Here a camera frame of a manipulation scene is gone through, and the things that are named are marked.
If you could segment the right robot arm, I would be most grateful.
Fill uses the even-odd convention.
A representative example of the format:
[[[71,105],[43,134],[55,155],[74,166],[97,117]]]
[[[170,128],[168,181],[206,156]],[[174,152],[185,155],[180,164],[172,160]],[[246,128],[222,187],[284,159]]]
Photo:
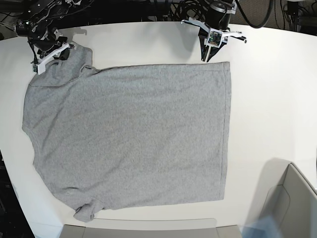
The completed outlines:
[[[31,64],[35,73],[44,73],[52,60],[67,60],[70,50],[76,48],[52,23],[86,10],[93,1],[85,3],[81,6],[80,0],[38,0],[17,20],[14,32],[27,38],[34,55]]]

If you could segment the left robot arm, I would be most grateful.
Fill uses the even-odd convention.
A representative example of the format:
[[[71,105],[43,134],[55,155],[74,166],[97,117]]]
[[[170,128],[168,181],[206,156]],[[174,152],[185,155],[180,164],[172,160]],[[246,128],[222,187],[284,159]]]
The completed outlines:
[[[247,42],[247,38],[242,32],[231,31],[228,28],[231,15],[235,14],[237,3],[234,0],[225,2],[215,0],[210,3],[205,16],[205,21],[189,18],[182,20],[182,24],[194,25],[200,28],[198,36],[201,46],[201,60],[209,62],[219,50],[228,43],[230,37]]]

